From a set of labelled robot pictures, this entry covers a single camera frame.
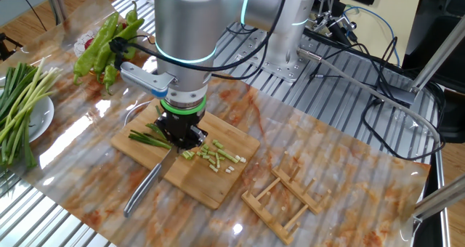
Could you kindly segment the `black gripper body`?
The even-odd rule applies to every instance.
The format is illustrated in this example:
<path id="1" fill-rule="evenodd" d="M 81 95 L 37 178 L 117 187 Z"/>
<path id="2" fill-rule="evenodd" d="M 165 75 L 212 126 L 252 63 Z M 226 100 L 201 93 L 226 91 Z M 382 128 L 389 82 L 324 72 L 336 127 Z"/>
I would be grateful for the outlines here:
<path id="1" fill-rule="evenodd" d="M 165 110 L 161 116 L 167 118 L 167 126 L 173 137 L 173 145 L 183 147 L 187 130 L 192 125 L 199 127 L 198 124 L 204 117 L 204 110 L 188 115 L 180 115 Z"/>

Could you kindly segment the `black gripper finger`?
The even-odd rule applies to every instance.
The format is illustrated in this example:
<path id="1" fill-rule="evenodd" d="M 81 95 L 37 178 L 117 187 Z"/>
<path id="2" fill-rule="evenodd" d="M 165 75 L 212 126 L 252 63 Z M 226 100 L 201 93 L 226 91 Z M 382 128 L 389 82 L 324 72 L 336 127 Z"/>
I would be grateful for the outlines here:
<path id="1" fill-rule="evenodd" d="M 160 116 L 155 120 L 154 124 L 158 127 L 163 136 L 166 138 L 166 141 L 173 145 L 173 137 L 167 126 L 167 118 L 165 116 Z"/>
<path id="2" fill-rule="evenodd" d="M 207 131 L 200 129 L 196 125 L 192 125 L 186 132 L 183 148 L 190 150 L 194 147 L 200 147 L 205 142 L 207 136 Z"/>

